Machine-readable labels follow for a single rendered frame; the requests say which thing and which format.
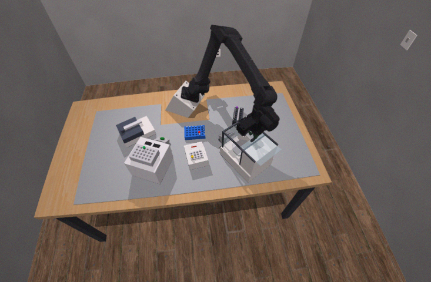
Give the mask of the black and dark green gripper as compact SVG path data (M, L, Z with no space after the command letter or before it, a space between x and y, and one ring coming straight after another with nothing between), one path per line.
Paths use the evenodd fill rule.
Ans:
M252 119L253 120L256 120L256 119L254 119L253 117L252 117ZM259 121L259 120L256 120L256 121ZM266 129L263 127L263 125L262 125L262 127L261 127L261 129L259 129L258 131L254 131L253 129L251 129L248 133L249 133L249 135L251 136L252 134L253 134L253 137L254 137L254 139L257 139L258 138L258 136L259 135L261 135L262 134L262 132L264 132ZM256 137L257 136L257 137Z

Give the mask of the blue tube rack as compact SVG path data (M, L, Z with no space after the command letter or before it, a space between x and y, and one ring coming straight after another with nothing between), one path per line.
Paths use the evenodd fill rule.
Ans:
M185 140L205 139L205 125L185 126ZM201 132L199 135L198 131Z

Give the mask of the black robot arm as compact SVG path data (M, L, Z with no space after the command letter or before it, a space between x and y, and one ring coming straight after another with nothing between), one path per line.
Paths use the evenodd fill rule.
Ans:
M273 86L262 76L254 61L242 45L240 33L227 26L211 25L211 37L206 48L201 66L195 78L189 82L189 88L183 86L181 98L192 102L199 102L199 94L209 92L209 73L215 61L221 43L230 50L243 74L248 80L255 98L252 113L237 124L236 130L241 136L253 129L258 131L262 125L270 132L279 124L279 116L271 107L277 101L277 93ZM233 35L234 34L234 35ZM183 95L182 95L183 94ZM264 111L263 111L264 110ZM253 120L252 117L256 120Z

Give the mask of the grey bench mat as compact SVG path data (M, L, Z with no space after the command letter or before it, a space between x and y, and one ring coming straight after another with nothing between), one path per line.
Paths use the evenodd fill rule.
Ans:
M219 134L232 125L235 107L252 113L253 95L207 99L209 120L162 125L161 104L97 111L83 160L75 204L112 202L174 194L204 192L254 184L279 182L320 175L283 93L271 106L279 116L278 126L268 132L282 150L272 164L249 183L220 154ZM157 137L169 139L173 159L157 184L131 175L125 160L134 145L126 147L116 127L128 119L147 116ZM205 139L185 140L184 126L205 125ZM202 142L208 166L189 170L184 146Z

